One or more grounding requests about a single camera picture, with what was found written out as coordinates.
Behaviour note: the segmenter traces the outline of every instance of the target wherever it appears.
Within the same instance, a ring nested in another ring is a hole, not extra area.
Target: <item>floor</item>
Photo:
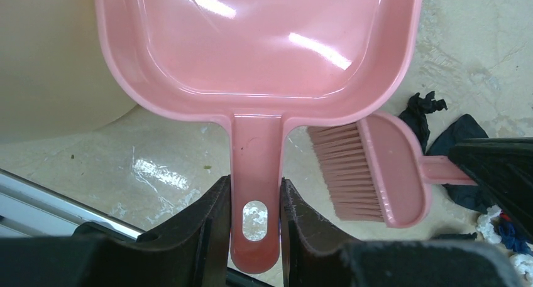
[[[383,109],[398,114],[413,93],[435,90],[449,110],[428,117],[430,141],[465,113],[490,137],[533,136],[531,1],[424,0],[414,59]],[[215,124],[173,122],[135,107],[90,133],[2,144],[0,168],[150,229],[229,173],[229,144]],[[318,212],[359,239],[475,231],[477,215],[452,203],[441,186],[433,186],[431,212],[415,227],[341,222],[302,128],[287,139],[283,174]],[[257,277],[281,286],[281,264]]]

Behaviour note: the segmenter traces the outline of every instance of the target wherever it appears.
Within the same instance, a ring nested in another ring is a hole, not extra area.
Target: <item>blue cloth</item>
[[[515,228],[513,222],[500,218],[498,232],[502,237],[502,243],[507,249],[511,249],[519,254],[533,256],[533,252],[527,245],[527,237]]]

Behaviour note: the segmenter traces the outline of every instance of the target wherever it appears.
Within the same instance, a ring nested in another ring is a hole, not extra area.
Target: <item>dustpan pan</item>
[[[152,112],[215,122],[231,142],[231,257],[260,273],[279,257],[286,135],[355,122],[407,71],[422,0],[96,0],[100,41],[122,88]],[[267,232],[242,232],[263,202]]]

